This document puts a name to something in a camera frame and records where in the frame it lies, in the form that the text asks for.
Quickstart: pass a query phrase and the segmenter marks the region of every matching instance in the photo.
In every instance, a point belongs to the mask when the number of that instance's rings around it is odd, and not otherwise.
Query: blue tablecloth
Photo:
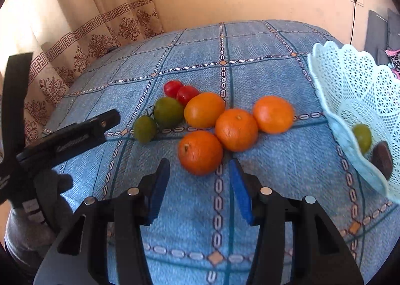
[[[258,227],[239,213],[229,184],[227,158],[206,177],[194,177],[177,159],[187,125],[165,130],[146,146],[130,133],[135,119],[163,96],[163,85],[180,80],[215,92],[229,108],[251,111],[257,99],[276,95],[295,108],[287,133],[259,134],[257,144],[236,154],[244,170],[281,195],[313,195],[349,245],[365,281],[381,267],[400,236],[397,205],[376,193],[349,164],[323,116],[307,67],[316,42],[333,40],[326,30],[299,22],[270,20],[221,23],[163,34],[106,54],[69,89],[47,133],[116,108],[121,123],[107,142],[66,163],[75,186],[65,194],[73,209],[83,199],[119,195],[171,162],[171,178],[159,218],[142,227],[154,284],[244,284]],[[290,276],[292,231],[286,230],[283,281]],[[113,229],[109,229],[109,274],[117,282]]]

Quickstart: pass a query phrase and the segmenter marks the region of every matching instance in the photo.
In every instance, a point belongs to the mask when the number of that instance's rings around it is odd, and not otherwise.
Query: silver bolt
[[[260,192],[264,195],[270,195],[272,193],[272,189],[269,187],[262,187]]]
[[[139,188],[133,187],[129,188],[127,194],[129,196],[136,196],[139,193]]]
[[[85,205],[92,205],[94,204],[96,201],[96,198],[94,197],[88,197],[86,198],[83,202],[85,203]]]
[[[315,200],[315,198],[313,196],[306,196],[305,198],[306,198],[305,202],[307,204],[315,204],[315,202],[316,202],[316,200]]]

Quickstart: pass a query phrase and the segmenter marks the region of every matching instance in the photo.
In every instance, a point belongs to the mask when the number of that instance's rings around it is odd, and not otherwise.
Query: scalloped basket rim
[[[373,69],[374,72],[375,71],[376,72],[380,72],[381,70],[386,70],[387,72],[390,73],[390,76],[391,76],[390,82],[394,83],[394,84],[397,84],[400,87],[400,80],[396,79],[393,76],[393,73],[391,72],[390,68],[388,66],[386,66],[386,65],[377,65],[375,63],[374,58],[371,56],[371,54],[369,52],[366,52],[366,51],[359,52],[356,48],[354,48],[354,46],[352,46],[350,44],[345,44],[341,48],[339,48],[335,42],[329,40],[324,45],[322,45],[320,43],[314,44],[313,49],[312,49],[312,53],[308,54],[308,56],[307,56],[307,64],[308,64],[308,67],[309,67],[309,71],[310,71],[310,73],[311,73],[311,75],[313,77],[313,81],[315,83],[315,87],[316,87],[317,90],[323,90],[323,88],[321,87],[321,84],[319,83],[319,78],[315,75],[315,73],[313,71],[313,66],[312,66],[312,63],[311,63],[311,57],[314,57],[314,58],[316,57],[317,50],[323,49],[323,48],[327,49],[327,48],[330,48],[330,47],[334,47],[339,52],[348,49],[353,54],[355,54],[357,56],[357,58],[368,57],[373,62],[372,69]],[[336,119],[342,125],[342,127],[345,129],[345,131],[347,132],[348,136],[351,139],[351,142],[353,143],[353,147],[357,151],[357,155],[358,155],[358,158],[361,161],[361,163],[363,163],[363,165],[365,165],[370,170],[372,170],[374,172],[374,174],[381,181],[381,184],[383,185],[383,188],[385,189],[385,193],[382,194],[382,195],[387,197],[388,199],[390,199],[392,201],[400,203],[400,196],[396,196],[395,194],[393,194],[392,192],[389,191],[388,182],[387,182],[386,178],[383,176],[383,174],[381,173],[381,171],[379,171],[379,169],[377,169],[377,167],[375,167],[375,165],[373,165],[370,161],[368,161],[363,156],[363,154],[361,153],[360,148],[359,148],[358,143],[357,143],[357,139],[355,138],[355,136],[354,136],[353,132],[351,131],[351,129],[350,129],[349,125],[347,124],[347,122],[345,122],[336,113],[333,113],[331,111],[331,109],[327,105],[325,96],[323,94],[321,94],[321,92],[317,92],[317,97],[321,101],[321,106],[322,106],[323,110],[325,111],[325,114],[328,115],[328,116],[331,116],[333,119]]]

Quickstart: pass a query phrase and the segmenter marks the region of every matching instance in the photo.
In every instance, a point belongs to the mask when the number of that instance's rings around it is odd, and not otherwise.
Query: basket
[[[349,162],[376,191],[400,203],[400,81],[368,52],[351,45],[339,49],[332,41],[315,44],[308,64],[329,127]],[[373,137],[364,156],[351,129],[360,123],[369,126]],[[393,157],[389,181],[369,162],[382,140]]]

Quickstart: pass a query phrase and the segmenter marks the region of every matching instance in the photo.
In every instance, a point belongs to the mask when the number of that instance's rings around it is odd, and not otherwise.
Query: beige curtain
[[[27,144],[40,137],[91,62],[112,46],[163,33],[152,0],[6,0],[0,31],[2,75],[8,56],[33,52],[24,112]]]

